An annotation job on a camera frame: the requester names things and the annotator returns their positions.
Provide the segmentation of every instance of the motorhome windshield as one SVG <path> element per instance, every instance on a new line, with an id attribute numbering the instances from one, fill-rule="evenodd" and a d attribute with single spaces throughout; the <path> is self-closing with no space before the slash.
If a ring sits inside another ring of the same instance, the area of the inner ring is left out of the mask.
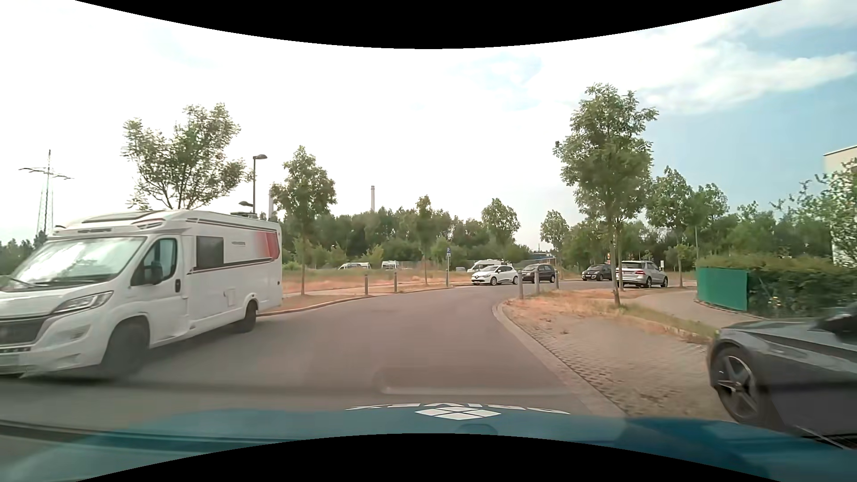
<path id="1" fill-rule="evenodd" d="M 4 291 L 83 285 L 109 280 L 146 238 L 81 238 L 45 243 L 4 283 Z"/>

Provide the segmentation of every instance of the motorhome roof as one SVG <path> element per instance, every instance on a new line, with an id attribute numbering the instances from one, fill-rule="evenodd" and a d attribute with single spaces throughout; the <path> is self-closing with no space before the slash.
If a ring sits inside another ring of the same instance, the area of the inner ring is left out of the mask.
<path id="1" fill-rule="evenodd" d="M 55 226 L 51 237 L 86 235 L 128 235 L 150 231 L 172 231 L 188 229 L 187 223 L 200 223 L 219 226 L 250 227 L 263 231 L 276 231 L 271 221 L 257 220 L 233 214 L 198 211 L 195 209 L 176 209 L 162 211 L 125 211 L 122 213 L 87 216 Z"/>

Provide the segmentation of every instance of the car wheel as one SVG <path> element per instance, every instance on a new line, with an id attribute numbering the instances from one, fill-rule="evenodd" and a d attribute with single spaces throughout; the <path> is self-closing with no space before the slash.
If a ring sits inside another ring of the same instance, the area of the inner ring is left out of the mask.
<path id="1" fill-rule="evenodd" d="M 711 379 L 723 408 L 736 422 L 774 431 L 783 430 L 780 415 L 770 400 L 745 350 L 731 346 L 720 351 L 711 366 Z"/>
<path id="2" fill-rule="evenodd" d="M 256 327 L 256 302 L 247 303 L 244 318 L 232 323 L 232 333 L 249 333 Z"/>
<path id="3" fill-rule="evenodd" d="M 119 323 L 113 329 L 95 378 L 117 380 L 135 374 L 146 361 L 148 327 L 140 322 Z"/>

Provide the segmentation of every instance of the lamp post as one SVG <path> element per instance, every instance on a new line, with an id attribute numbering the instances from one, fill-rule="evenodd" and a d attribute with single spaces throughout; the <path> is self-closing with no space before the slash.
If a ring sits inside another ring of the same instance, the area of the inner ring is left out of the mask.
<path id="1" fill-rule="evenodd" d="M 256 160 L 267 159 L 265 154 L 253 156 L 253 214 L 256 214 Z"/>

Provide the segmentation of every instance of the sign post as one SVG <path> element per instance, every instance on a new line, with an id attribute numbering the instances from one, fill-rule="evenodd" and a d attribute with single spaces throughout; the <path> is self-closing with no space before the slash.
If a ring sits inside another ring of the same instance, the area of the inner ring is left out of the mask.
<path id="1" fill-rule="evenodd" d="M 452 248 L 446 247 L 446 287 L 449 287 L 449 258 L 452 257 Z"/>

